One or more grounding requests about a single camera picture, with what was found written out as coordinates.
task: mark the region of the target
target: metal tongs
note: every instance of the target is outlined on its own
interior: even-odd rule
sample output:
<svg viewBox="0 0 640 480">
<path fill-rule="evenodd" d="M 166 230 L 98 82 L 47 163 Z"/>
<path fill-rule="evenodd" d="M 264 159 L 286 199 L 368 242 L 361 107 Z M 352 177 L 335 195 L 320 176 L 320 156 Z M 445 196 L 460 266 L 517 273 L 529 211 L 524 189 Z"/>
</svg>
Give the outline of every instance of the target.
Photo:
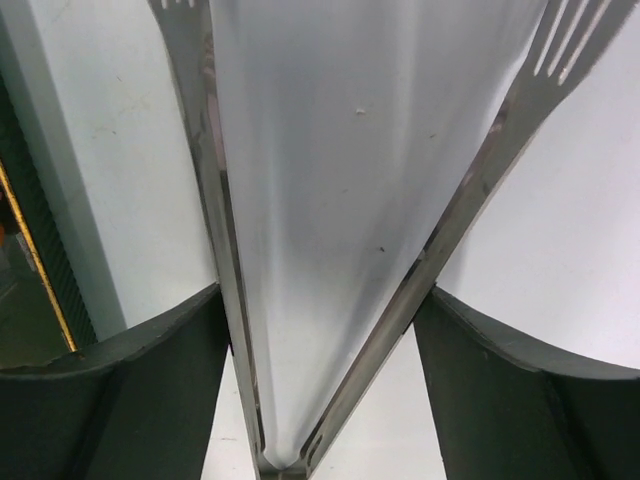
<svg viewBox="0 0 640 480">
<path fill-rule="evenodd" d="M 320 420 L 284 471 L 264 430 L 218 109 L 209 0 L 148 0 L 173 65 L 218 266 L 251 449 L 260 478 L 309 478 L 410 325 L 447 260 L 549 114 L 596 64 L 637 0 L 549 0 L 522 67 L 473 163 Z"/>
</svg>

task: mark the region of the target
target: yellow stripe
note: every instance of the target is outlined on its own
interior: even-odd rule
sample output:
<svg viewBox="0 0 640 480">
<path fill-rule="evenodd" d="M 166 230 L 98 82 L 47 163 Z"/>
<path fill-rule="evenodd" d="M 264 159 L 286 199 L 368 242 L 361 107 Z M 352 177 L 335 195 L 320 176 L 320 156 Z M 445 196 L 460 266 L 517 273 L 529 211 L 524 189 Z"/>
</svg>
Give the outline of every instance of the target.
<svg viewBox="0 0 640 480">
<path fill-rule="evenodd" d="M 22 215 L 22 210 L 20 210 L 20 205 L 18 204 L 18 200 L 16 198 L 15 193 L 13 193 L 13 189 L 11 188 L 11 184 L 9 183 L 9 177 L 7 176 L 7 172 L 2 165 L 2 161 L 0 160 L 0 182 L 2 182 L 2 186 L 4 187 L 4 191 L 9 199 L 9 204 L 11 205 L 11 209 L 13 210 L 13 214 L 16 217 L 16 221 L 20 226 L 20 230 L 22 231 L 22 235 L 24 235 L 25 240 L 27 241 L 27 246 L 29 247 L 29 251 L 31 252 L 31 256 L 36 264 L 36 269 L 40 274 L 40 278 L 44 283 L 44 288 L 47 291 L 47 295 L 49 296 L 49 301 L 53 306 L 53 311 L 58 318 L 58 323 L 60 324 L 60 328 L 62 329 L 62 333 L 64 334 L 64 339 L 67 342 L 67 347 L 72 352 L 75 352 L 78 347 L 76 347 L 76 342 L 73 340 L 73 336 L 71 335 L 71 330 L 69 329 L 69 325 L 62 314 L 62 309 L 60 308 L 60 304 L 58 303 L 58 299 L 56 298 L 56 294 L 53 291 L 53 287 L 51 286 L 51 282 L 49 282 L 49 277 L 47 276 L 47 272 L 44 269 L 44 265 L 42 265 L 42 261 L 40 260 L 40 255 L 38 254 L 38 249 L 36 248 L 36 244 L 31 237 L 31 232 L 29 231 L 29 227 L 27 227 L 27 222 L 24 219 L 24 215 Z"/>
</svg>

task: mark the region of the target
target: yellow edge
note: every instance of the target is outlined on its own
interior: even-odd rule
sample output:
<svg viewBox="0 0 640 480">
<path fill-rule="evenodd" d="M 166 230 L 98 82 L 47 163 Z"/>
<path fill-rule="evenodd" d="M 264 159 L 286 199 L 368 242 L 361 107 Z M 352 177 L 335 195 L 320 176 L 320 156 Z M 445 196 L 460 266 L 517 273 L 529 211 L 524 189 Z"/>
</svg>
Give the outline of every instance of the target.
<svg viewBox="0 0 640 480">
<path fill-rule="evenodd" d="M 44 288 L 47 291 L 47 295 L 49 296 L 49 301 L 53 306 L 53 311 L 56 314 L 58 319 L 58 323 L 60 324 L 60 328 L 62 329 L 62 333 L 64 334 L 64 339 L 67 342 L 67 346 L 69 350 L 75 352 L 78 350 L 76 346 L 76 342 L 73 340 L 73 336 L 71 335 L 71 330 L 69 329 L 69 325 L 62 314 L 62 309 L 60 308 L 60 304 L 58 303 L 58 299 L 56 298 L 56 294 L 53 291 L 53 287 L 51 286 L 51 282 L 49 282 L 49 277 L 47 276 L 47 272 L 44 269 L 44 265 L 42 264 L 42 260 L 40 260 L 40 255 L 38 254 L 38 249 L 36 248 L 36 244 L 31 237 L 31 232 L 29 231 L 29 227 L 27 227 L 27 222 L 22 215 L 22 210 L 20 210 L 20 205 L 18 204 L 18 200 L 16 198 L 15 193 L 13 193 L 13 189 L 11 188 L 11 184 L 9 183 L 9 177 L 7 176 L 7 172 L 4 169 L 4 165 L 2 161 L 0 161 L 0 181 L 2 182 L 2 186 L 4 187 L 4 191 L 9 198 L 9 204 L 11 205 L 11 209 L 13 210 L 13 214 L 16 217 L 18 225 L 20 226 L 20 230 L 22 231 L 22 235 L 24 235 L 25 240 L 27 241 L 27 246 L 29 247 L 29 251 L 31 252 L 31 256 L 33 257 L 33 261 L 36 264 L 36 268 L 38 269 L 38 273 L 40 274 L 40 278 L 44 283 Z"/>
</svg>

